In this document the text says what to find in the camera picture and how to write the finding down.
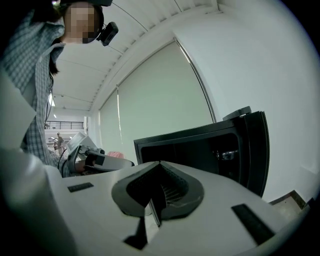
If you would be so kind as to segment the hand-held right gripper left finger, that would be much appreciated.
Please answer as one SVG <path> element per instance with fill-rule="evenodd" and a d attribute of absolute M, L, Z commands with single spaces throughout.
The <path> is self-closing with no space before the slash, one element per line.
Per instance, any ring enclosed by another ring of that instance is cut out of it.
<path fill-rule="evenodd" d="M 63 178 L 53 166 L 46 166 L 50 190 L 64 221 L 66 235 L 58 228 L 51 236 L 55 256 L 160 256 L 154 243 L 138 250 L 124 240 L 136 233 L 139 219 L 123 214 L 112 198 L 112 188 L 119 180 L 151 166 L 134 167 Z"/>

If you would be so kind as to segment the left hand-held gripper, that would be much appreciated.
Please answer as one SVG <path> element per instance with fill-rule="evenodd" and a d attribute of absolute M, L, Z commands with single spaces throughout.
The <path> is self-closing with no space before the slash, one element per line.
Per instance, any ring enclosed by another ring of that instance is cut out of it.
<path fill-rule="evenodd" d="M 97 147 L 82 131 L 66 144 L 66 149 L 68 151 L 66 164 L 70 174 L 74 176 L 113 172 L 135 166 L 130 160 L 105 155 L 105 151 Z M 94 171 L 76 172 L 75 163 L 78 161 L 85 161 L 86 165 L 93 166 Z"/>

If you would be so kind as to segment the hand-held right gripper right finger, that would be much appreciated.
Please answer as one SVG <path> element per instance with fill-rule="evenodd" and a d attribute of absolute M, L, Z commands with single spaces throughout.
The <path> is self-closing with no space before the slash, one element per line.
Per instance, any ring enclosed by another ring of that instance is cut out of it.
<path fill-rule="evenodd" d="M 308 210 L 286 219 L 272 205 L 227 177 L 170 163 L 200 181 L 204 189 L 201 204 L 187 217 L 164 221 L 147 245 L 154 256 L 269 256 L 301 224 Z M 232 210 L 245 204 L 274 236 L 258 245 Z"/>

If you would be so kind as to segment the person's left hand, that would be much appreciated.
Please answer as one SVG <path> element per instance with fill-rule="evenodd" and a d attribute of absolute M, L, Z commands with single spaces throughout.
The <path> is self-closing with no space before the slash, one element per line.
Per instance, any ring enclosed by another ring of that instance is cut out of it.
<path fill-rule="evenodd" d="M 83 172 L 93 172 L 94 168 L 91 165 L 87 165 L 85 160 L 77 161 L 74 164 L 74 169 L 77 173 L 83 173 Z"/>

